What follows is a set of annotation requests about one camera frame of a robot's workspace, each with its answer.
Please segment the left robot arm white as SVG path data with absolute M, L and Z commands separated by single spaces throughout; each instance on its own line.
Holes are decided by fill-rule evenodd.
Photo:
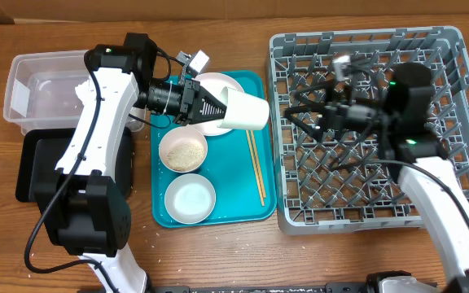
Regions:
M 263 99 L 226 88 L 221 96 L 196 79 L 194 57 L 179 56 L 177 83 L 154 75 L 164 52 L 145 33 L 122 45 L 85 52 L 88 80 L 76 88 L 81 117 L 64 154 L 50 172 L 33 175 L 29 190 L 40 210 L 36 224 L 50 241 L 89 265 L 106 292 L 149 292 L 151 280 L 134 259 L 128 239 L 131 210 L 116 181 L 116 160 L 134 108 L 167 116 L 182 127 L 212 121 L 222 128 L 260 130 L 270 117 Z

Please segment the white paper cup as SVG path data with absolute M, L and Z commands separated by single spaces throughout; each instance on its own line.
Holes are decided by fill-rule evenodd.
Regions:
M 263 98 L 224 87 L 220 93 L 226 114 L 217 124 L 222 129 L 262 130 L 270 117 L 270 105 Z

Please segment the pink bowl with rice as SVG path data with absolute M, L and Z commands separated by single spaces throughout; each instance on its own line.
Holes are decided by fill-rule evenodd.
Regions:
M 208 154 L 205 136 L 189 126 L 168 131 L 159 143 L 162 164 L 176 173 L 189 173 L 198 169 Z

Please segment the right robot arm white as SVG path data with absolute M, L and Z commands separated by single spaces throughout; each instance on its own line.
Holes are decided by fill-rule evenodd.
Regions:
M 336 90 L 361 72 L 378 80 L 363 66 L 344 61 L 333 67 L 330 81 L 297 90 L 297 106 L 285 117 L 317 142 L 325 130 L 342 136 L 358 133 L 357 142 L 371 134 L 377 139 L 376 164 L 386 166 L 392 179 L 416 207 L 443 264 L 447 292 L 469 292 L 469 203 L 441 140 L 426 126 L 435 93 L 430 68 L 420 63 L 394 67 L 386 90 L 376 99 L 355 98 L 353 88 Z

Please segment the white napkin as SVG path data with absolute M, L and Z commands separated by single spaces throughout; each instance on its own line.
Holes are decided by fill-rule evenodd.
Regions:
M 90 85 L 89 80 L 81 83 L 75 87 L 75 93 L 77 98 L 81 101 L 82 105 L 85 105 L 86 100 L 90 96 Z

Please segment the wooden chopstick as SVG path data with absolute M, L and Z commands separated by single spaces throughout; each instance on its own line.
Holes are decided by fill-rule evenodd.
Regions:
M 258 180 L 258 177 L 257 177 L 256 165 L 255 165 L 255 163 L 254 163 L 254 156 L 253 156 L 253 153 L 252 153 L 252 145 L 251 145 L 251 140 L 250 140 L 250 137 L 249 137 L 249 131 L 250 131 L 250 130 L 247 130 L 247 131 L 246 131 L 246 136 L 247 136 L 247 140 L 248 140 L 248 147 L 249 147 L 250 156 L 251 156 L 251 160 L 252 160 L 252 166 L 253 166 L 254 173 L 255 173 L 256 185 L 257 185 L 257 188 L 258 188 L 258 193 L 259 193 L 260 202 L 261 202 L 260 184 L 259 184 L 259 180 Z
M 260 194 L 261 194 L 261 204 L 262 206 L 265 205 L 265 199 L 266 199 L 266 191 L 265 191 L 265 182 L 263 178 L 263 173 L 261 171 L 261 163 L 260 163 L 260 158 L 257 150 L 257 145 L 256 145 L 256 138 L 253 130 L 249 131 L 249 137 L 251 140 L 251 145 L 252 145 L 252 153 L 254 156 L 254 163 L 256 165 L 256 172 L 257 172 L 257 177 L 259 180 L 260 184 Z

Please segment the white round plate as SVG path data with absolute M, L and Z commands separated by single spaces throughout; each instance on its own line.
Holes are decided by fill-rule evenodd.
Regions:
M 209 93 L 217 97 L 224 87 L 229 87 L 243 92 L 243 87 L 232 77 L 219 72 L 201 73 L 196 78 Z M 231 129 L 223 129 L 217 127 L 217 122 L 209 121 L 201 124 L 191 125 L 199 130 L 204 136 L 220 136 L 229 133 Z

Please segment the grey white bowl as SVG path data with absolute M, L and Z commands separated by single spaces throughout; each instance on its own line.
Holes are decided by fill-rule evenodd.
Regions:
M 164 206 L 176 222 L 193 225 L 212 213 L 216 199 L 213 184 L 206 177 L 188 173 L 169 184 L 164 194 Z

